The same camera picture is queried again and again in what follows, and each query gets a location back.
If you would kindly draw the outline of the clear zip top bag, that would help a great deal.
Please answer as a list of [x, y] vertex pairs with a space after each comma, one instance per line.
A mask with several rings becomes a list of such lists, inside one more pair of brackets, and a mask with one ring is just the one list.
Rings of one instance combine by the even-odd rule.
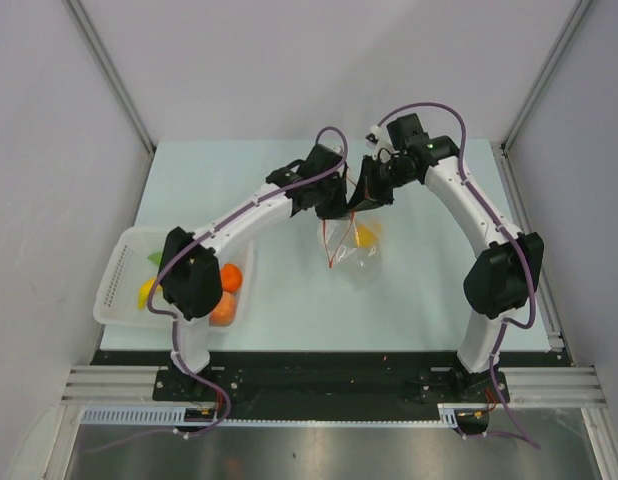
[[382, 227], [377, 215], [368, 212], [352, 213], [346, 218], [320, 220], [317, 235], [326, 254], [328, 268], [352, 289], [362, 290], [380, 275], [383, 227], [375, 247], [358, 248], [354, 239], [357, 223], [378, 224]]

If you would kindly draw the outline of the fake orange fruit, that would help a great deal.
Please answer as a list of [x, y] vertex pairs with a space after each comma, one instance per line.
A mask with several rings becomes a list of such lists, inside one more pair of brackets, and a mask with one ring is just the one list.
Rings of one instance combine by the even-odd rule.
[[243, 284], [241, 269], [232, 263], [226, 263], [220, 270], [221, 286], [225, 292], [236, 293]]

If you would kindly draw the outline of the fake peach fruit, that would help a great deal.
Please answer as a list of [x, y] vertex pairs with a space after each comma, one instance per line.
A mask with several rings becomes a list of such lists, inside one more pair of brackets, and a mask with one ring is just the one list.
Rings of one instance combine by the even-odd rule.
[[219, 303], [210, 313], [209, 323], [213, 326], [228, 326], [234, 321], [236, 310], [236, 297], [230, 292], [224, 292]]

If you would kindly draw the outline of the fake green cucumber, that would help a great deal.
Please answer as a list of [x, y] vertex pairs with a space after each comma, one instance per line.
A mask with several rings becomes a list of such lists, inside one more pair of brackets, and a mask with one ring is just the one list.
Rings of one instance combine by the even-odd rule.
[[159, 266], [162, 261], [162, 253], [161, 252], [151, 253], [148, 255], [148, 260], [152, 262], [153, 264]]

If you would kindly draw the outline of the fake yellow banana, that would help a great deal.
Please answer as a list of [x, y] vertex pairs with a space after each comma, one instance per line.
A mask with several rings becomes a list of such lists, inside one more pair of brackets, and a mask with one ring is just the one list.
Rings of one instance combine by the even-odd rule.
[[137, 297], [137, 308], [139, 310], [143, 310], [146, 307], [149, 293], [154, 286], [155, 281], [156, 278], [151, 278], [140, 286]]

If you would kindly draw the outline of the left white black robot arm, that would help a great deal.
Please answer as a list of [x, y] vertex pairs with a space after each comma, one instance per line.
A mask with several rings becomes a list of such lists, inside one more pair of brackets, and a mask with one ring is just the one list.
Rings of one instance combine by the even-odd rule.
[[327, 203], [347, 156], [347, 147], [337, 151], [316, 143], [306, 159], [272, 171], [227, 215], [193, 232], [176, 227], [167, 234], [156, 284], [169, 307], [159, 310], [149, 299], [147, 308], [172, 319], [171, 358], [179, 369], [174, 385], [186, 398], [199, 399], [210, 387], [203, 369], [210, 361], [209, 315], [223, 294], [221, 265], [265, 229]]

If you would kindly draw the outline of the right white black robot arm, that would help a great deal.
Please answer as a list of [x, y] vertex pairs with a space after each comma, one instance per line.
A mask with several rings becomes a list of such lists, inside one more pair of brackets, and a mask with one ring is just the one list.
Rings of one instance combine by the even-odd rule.
[[362, 161], [350, 209], [389, 205], [394, 189], [418, 182], [442, 202], [472, 248], [475, 261], [463, 281], [471, 315], [450, 388], [473, 401], [486, 389], [484, 375], [495, 371], [507, 327], [529, 330], [536, 323], [544, 242], [508, 220], [478, 185], [465, 164], [465, 128], [458, 141], [432, 137], [417, 114], [392, 112], [366, 139], [374, 151]]

